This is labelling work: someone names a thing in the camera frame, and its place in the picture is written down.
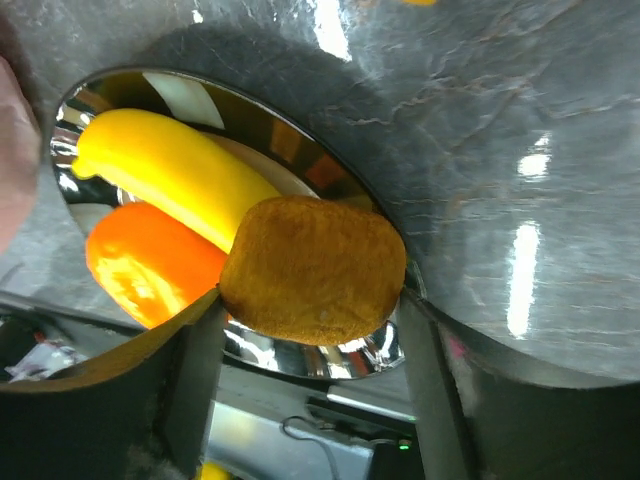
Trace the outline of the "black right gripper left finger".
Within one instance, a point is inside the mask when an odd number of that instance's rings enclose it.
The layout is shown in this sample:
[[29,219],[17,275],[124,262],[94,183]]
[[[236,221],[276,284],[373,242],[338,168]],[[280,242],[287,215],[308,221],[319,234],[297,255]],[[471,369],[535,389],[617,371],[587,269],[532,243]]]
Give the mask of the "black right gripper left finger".
[[4,479],[193,479],[226,314],[213,289],[166,323],[44,380],[1,386]]

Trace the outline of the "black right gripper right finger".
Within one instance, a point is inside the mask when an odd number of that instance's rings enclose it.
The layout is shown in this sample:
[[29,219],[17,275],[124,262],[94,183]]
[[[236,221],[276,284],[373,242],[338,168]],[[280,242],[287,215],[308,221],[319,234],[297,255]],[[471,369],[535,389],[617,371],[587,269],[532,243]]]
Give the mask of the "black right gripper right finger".
[[637,382],[521,353],[408,288],[397,324],[426,478],[638,478]]

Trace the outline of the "fake orange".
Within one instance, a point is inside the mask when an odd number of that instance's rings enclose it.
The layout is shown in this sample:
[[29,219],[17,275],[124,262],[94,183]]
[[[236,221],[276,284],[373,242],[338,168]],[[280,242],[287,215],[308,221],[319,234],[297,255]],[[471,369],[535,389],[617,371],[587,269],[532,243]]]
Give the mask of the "fake orange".
[[148,203],[114,209],[89,233],[85,256],[96,282],[152,329],[213,289],[227,254]]

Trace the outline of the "brown fake kiwi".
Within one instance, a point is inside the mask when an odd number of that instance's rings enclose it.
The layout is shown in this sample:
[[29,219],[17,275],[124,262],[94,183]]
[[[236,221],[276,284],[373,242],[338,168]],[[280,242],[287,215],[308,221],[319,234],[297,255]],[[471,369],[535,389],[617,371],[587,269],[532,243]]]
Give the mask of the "brown fake kiwi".
[[219,291],[229,314],[262,335],[338,345],[383,326],[407,263],[400,234],[383,216],[283,196],[247,212]]

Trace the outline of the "yellow fake banana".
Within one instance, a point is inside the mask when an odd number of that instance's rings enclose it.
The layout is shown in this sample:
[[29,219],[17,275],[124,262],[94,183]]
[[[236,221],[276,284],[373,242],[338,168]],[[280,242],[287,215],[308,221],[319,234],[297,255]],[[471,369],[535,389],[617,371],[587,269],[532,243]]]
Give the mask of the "yellow fake banana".
[[114,109],[91,120],[71,170],[99,176],[159,208],[228,253],[257,203],[280,193],[197,130],[164,115]]

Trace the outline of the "pink plastic bag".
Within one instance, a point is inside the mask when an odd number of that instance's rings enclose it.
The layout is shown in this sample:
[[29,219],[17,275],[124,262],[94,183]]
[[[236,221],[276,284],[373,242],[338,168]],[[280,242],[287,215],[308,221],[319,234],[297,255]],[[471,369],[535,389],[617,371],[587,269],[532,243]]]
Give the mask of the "pink plastic bag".
[[1,252],[36,203],[41,135],[31,106],[5,58],[1,58]]

